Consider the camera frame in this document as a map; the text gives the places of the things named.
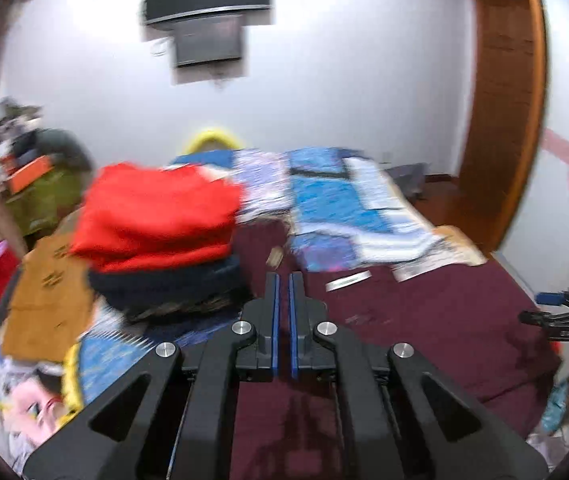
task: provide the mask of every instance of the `maroon bedsheet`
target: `maroon bedsheet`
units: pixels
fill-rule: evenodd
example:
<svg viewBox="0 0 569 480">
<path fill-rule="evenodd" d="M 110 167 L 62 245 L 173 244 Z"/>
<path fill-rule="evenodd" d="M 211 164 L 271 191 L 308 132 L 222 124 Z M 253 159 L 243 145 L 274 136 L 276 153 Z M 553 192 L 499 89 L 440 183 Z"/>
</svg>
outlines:
<svg viewBox="0 0 569 480">
<path fill-rule="evenodd" d="M 256 294 L 264 290 L 266 260 L 286 244 L 277 221 L 239 227 L 234 250 Z M 299 270 L 287 254 L 280 264 L 280 377 L 271 384 L 243 383 L 231 464 L 233 480 L 341 478 L 333 401 L 325 384 L 290 380 L 289 273 Z M 521 436 L 539 422 L 559 359 L 539 329 L 517 314 L 530 308 L 520 287 L 495 262 L 451 265 L 397 283 L 385 266 L 372 277 L 326 292 L 346 272 L 305 272 L 308 296 L 325 301 L 329 317 L 365 342 L 412 343 Z"/>
</svg>

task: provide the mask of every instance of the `floor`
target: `floor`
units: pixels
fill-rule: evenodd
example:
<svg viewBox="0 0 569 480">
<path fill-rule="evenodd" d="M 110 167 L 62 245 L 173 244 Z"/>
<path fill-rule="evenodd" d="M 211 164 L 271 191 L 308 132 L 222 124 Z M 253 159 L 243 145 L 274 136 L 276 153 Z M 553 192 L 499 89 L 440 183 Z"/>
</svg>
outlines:
<svg viewBox="0 0 569 480">
<path fill-rule="evenodd" d="M 433 225 L 453 225 L 488 255 L 493 248 L 489 237 L 495 218 L 475 209 L 455 182 L 428 182 L 414 207 Z"/>
</svg>

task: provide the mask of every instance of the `red fabric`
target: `red fabric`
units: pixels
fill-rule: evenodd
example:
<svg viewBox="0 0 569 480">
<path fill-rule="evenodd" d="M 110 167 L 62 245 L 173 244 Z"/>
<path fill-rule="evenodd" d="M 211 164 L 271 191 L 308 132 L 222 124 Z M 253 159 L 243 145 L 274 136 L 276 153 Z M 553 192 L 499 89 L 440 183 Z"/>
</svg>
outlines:
<svg viewBox="0 0 569 480">
<path fill-rule="evenodd" d="M 6 240 L 0 242 L 0 244 L 5 244 L 2 254 L 0 254 L 0 298 L 2 298 L 8 282 L 10 282 L 13 273 L 16 271 L 16 267 L 20 264 L 20 260 L 8 246 Z"/>
<path fill-rule="evenodd" d="M 116 164 L 85 199 L 71 252 L 101 272 L 165 269 L 228 256 L 242 188 L 195 166 L 162 171 Z"/>
</svg>

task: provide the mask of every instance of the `wooden door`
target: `wooden door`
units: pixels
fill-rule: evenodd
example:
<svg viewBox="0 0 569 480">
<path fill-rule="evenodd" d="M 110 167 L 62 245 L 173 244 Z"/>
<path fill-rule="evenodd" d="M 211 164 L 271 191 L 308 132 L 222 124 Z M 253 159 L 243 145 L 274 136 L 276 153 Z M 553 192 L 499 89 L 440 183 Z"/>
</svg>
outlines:
<svg viewBox="0 0 569 480">
<path fill-rule="evenodd" d="M 459 187 L 480 213 L 497 216 L 527 143 L 533 90 L 529 0 L 476 0 L 477 76 Z"/>
</svg>

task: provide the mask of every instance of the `white wall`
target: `white wall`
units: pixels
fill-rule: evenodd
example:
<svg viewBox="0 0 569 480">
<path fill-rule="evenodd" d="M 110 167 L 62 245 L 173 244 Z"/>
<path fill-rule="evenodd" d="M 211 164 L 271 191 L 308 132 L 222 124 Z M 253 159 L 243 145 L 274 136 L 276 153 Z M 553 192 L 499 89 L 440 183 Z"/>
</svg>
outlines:
<svg viewBox="0 0 569 480">
<path fill-rule="evenodd" d="M 569 0 L 543 0 L 549 85 L 545 126 L 569 140 Z M 569 167 L 540 150 L 501 256 L 535 292 L 569 287 Z"/>
<path fill-rule="evenodd" d="M 344 145 L 456 170 L 472 0 L 273 0 L 272 25 L 245 29 L 244 76 L 222 85 L 176 83 L 171 56 L 151 55 L 140 1 L 27 2 L 0 89 L 43 105 L 45 125 L 74 132 L 98 164 L 162 164 L 217 127 L 266 150 Z"/>
</svg>

